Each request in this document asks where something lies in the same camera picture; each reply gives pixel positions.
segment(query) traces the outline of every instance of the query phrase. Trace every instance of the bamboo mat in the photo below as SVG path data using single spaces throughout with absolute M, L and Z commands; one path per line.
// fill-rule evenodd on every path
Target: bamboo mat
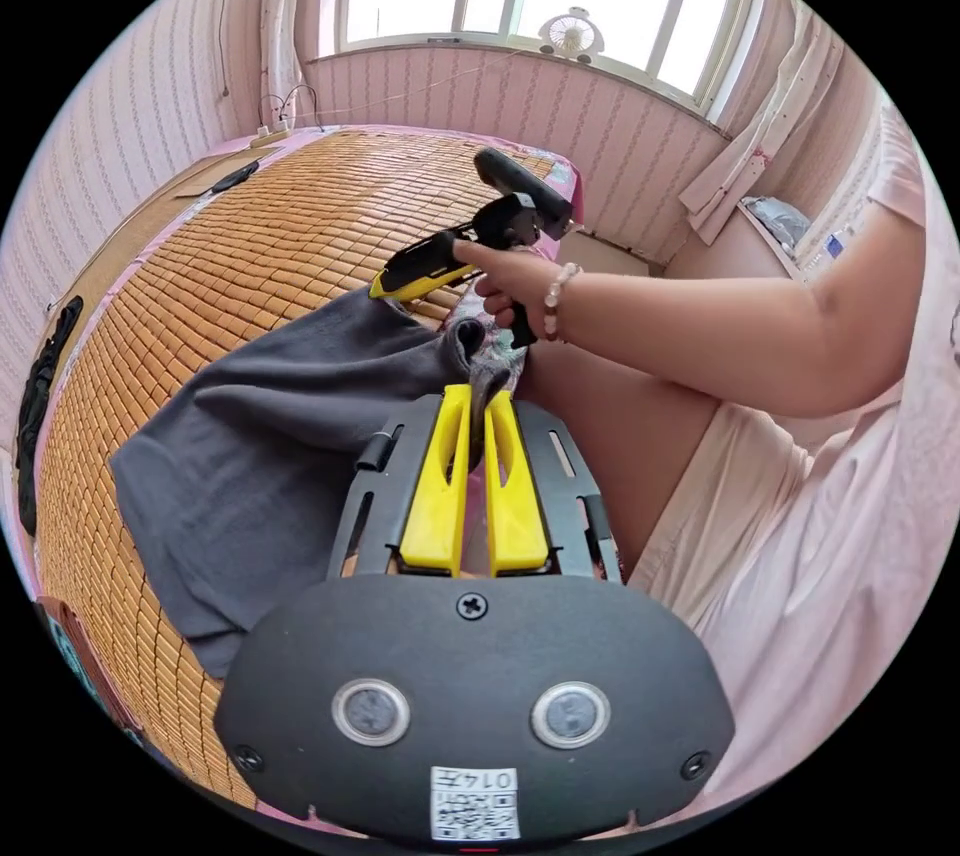
M 37 481 L 39 576 L 83 624 L 147 738 L 192 780 L 255 799 L 212 726 L 219 684 L 145 582 L 107 459 L 197 370 L 366 285 L 397 249 L 492 199 L 482 143 L 341 131 L 264 168 L 177 229 L 120 289 L 52 414 Z M 511 153 L 541 178 L 550 162 Z M 412 307 L 436 328 L 456 292 Z

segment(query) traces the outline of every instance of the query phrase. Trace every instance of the gray towel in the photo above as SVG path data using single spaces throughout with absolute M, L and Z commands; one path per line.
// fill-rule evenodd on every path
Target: gray towel
M 211 676 L 324 578 L 354 460 L 399 404 L 504 385 L 479 357 L 471 369 L 483 339 L 476 320 L 436 334 L 355 290 L 202 369 L 114 454 L 150 586 Z

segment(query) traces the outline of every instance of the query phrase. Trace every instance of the white curtain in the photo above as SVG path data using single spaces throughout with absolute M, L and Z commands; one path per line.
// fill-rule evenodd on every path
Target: white curtain
M 281 112 L 292 119 L 298 115 L 300 107 L 307 105 L 303 96 L 309 96 L 309 93 L 300 89 L 281 108 L 282 101 L 287 99 L 290 91 L 304 82 L 303 67 L 294 43 L 296 14 L 297 0 L 263 0 L 260 17 L 260 111 L 264 122 L 277 122 Z
M 843 55 L 843 40 L 805 3 L 792 3 L 793 45 L 766 101 L 743 132 L 680 194 L 690 225 L 707 245 L 790 135 L 816 112 Z

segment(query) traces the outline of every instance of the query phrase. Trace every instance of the patterned cloth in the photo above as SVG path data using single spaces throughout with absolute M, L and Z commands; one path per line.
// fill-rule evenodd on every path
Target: patterned cloth
M 494 318 L 483 311 L 483 297 L 477 295 L 476 285 L 477 280 L 470 283 L 463 298 L 451 310 L 443 328 L 448 329 L 464 319 L 475 319 L 481 323 L 486 335 L 483 345 L 474 353 L 474 363 L 482 360 L 484 364 L 489 363 L 495 369 L 506 369 L 509 376 L 504 389 L 509 390 L 512 394 L 517 388 L 517 382 L 523 372 L 527 350 L 512 348 L 513 333 L 508 329 L 501 329 L 497 326 Z

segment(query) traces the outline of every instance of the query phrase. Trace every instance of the small fan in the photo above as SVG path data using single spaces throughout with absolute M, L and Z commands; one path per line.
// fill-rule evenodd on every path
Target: small fan
M 548 19 L 540 29 L 541 53 L 592 63 L 603 52 L 603 36 L 582 6 L 571 6 L 562 16 Z

